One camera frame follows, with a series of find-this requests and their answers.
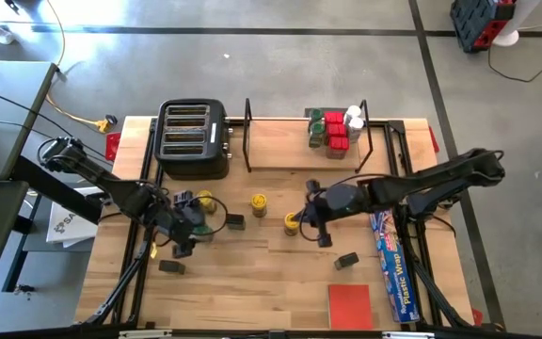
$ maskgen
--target small black block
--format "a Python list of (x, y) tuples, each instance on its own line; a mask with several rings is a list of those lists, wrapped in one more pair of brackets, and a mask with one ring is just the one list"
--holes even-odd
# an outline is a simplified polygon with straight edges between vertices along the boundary
[(184, 274), (185, 265), (176, 261), (161, 260), (160, 264), (158, 265), (158, 270), (168, 273)]
[(338, 260), (334, 262), (334, 266), (336, 267), (336, 269), (341, 270), (345, 267), (352, 266), (358, 262), (359, 262), (359, 257), (357, 256), (355, 252), (352, 252), (338, 258)]
[(246, 222), (244, 221), (244, 216), (228, 214), (227, 227), (229, 227), (230, 230), (244, 231), (246, 229)]

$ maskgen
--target yellow can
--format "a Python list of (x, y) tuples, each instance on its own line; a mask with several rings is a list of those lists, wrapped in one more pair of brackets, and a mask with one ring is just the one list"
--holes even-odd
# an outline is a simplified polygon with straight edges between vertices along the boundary
[[(212, 197), (213, 193), (202, 190), (198, 192), (198, 197)], [(204, 212), (208, 214), (213, 214), (216, 211), (216, 201), (210, 198), (200, 198), (199, 203), (202, 205)]]
[(298, 235), (298, 221), (294, 221), (294, 213), (288, 213), (283, 219), (283, 231), (289, 236)]
[(252, 205), (252, 215), (256, 218), (262, 218), (267, 214), (267, 198), (263, 194), (255, 194), (250, 201)]

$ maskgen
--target wooden board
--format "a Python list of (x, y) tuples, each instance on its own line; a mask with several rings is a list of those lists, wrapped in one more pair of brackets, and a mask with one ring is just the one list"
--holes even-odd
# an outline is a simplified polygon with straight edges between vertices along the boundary
[(308, 121), (254, 120), (250, 123), (248, 158), (253, 170), (355, 170), (359, 150), (344, 159), (328, 159), (326, 147), (309, 147)]
[[(427, 122), (405, 120), (409, 152), (414, 170), (436, 165)], [(114, 172), (121, 178), (137, 178), (148, 137), (149, 119), (125, 120)], [(283, 217), (301, 208), (305, 182), (316, 178), (323, 185), (352, 175), (352, 170), (256, 170), (246, 171), (241, 151), (241, 129), (231, 139), (231, 170), (219, 181), (177, 182), (165, 177), (164, 186), (172, 191), (211, 190), (231, 213), (243, 214), (247, 229), (224, 230), (211, 244), (198, 244), (184, 276), (159, 272), (158, 262), (171, 258), (171, 248), (159, 249), (149, 261), (142, 299), (140, 325), (155, 321), (160, 328), (228, 330), (326, 330), (328, 329), (327, 286), (330, 283), (368, 284), (373, 323), (378, 330), (398, 330), (392, 321), (390, 302), (380, 272), (373, 235), (366, 216), (359, 215), (328, 224), (334, 246), (320, 249), (302, 237), (289, 237), (282, 231)], [(375, 150), (363, 172), (389, 172), (382, 133), (374, 134)], [(359, 143), (359, 152), (368, 150)], [(155, 173), (152, 166), (151, 177)], [(254, 193), (269, 201), (265, 218), (251, 215), (248, 205)], [(212, 218), (211, 227), (218, 225)], [(426, 237), (435, 280), (461, 316), (472, 321), (470, 302), (459, 263), (453, 233), (439, 222), (429, 221)], [(116, 284), (129, 222), (124, 217), (104, 221), (98, 230), (88, 265), (76, 320), (89, 317)], [(314, 230), (305, 229), (311, 236)], [(356, 251), (360, 262), (337, 271), (333, 261)], [(133, 285), (125, 300), (127, 315)], [(421, 300), (429, 316), (428, 299)]]

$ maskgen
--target black toaster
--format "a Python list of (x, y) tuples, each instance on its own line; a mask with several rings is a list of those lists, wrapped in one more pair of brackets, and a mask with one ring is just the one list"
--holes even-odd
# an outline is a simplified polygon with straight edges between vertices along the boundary
[(230, 170), (225, 107), (213, 99), (169, 100), (160, 106), (154, 156), (175, 180), (224, 178)]

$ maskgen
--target yellow cable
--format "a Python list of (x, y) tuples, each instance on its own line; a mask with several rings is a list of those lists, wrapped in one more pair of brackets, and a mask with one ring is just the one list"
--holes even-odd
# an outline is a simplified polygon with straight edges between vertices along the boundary
[[(57, 12), (56, 12), (56, 9), (54, 8), (54, 5), (52, 5), (52, 2), (50, 0), (46, 0), (47, 1), (47, 4), (49, 5), (49, 7), (52, 9), (52, 12), (54, 13), (54, 16), (56, 16), (56, 20), (57, 20), (57, 25), (60, 27), (60, 32), (62, 33), (62, 52), (60, 53), (60, 58), (57, 60), (57, 63), (56, 63), (56, 66), (59, 67), (60, 64), (62, 63), (62, 59), (64, 58), (64, 53), (66, 52), (66, 34), (64, 33), (64, 27), (62, 26), (62, 21), (60, 20), (60, 17), (57, 16)], [(47, 93), (47, 95), (45, 96), (45, 100), (47, 100), (47, 102), (58, 112), (58, 113), (61, 113), (61, 114), (64, 114), (65, 116), (75, 120), (75, 121), (80, 121), (82, 123), (88, 123), (88, 124), (92, 124), (92, 125), (95, 125), (97, 126), (98, 128), (100, 128), (100, 126), (105, 123), (105, 122), (102, 122), (102, 121), (91, 121), (91, 120), (87, 120), (87, 119), (84, 119), (84, 118), (79, 118), (79, 117), (76, 117), (74, 116), (73, 114), (63, 110), (59, 105), (56, 104), (56, 102), (54, 101), (54, 99), (52, 99), (52, 97), (49, 95), (49, 93)]]

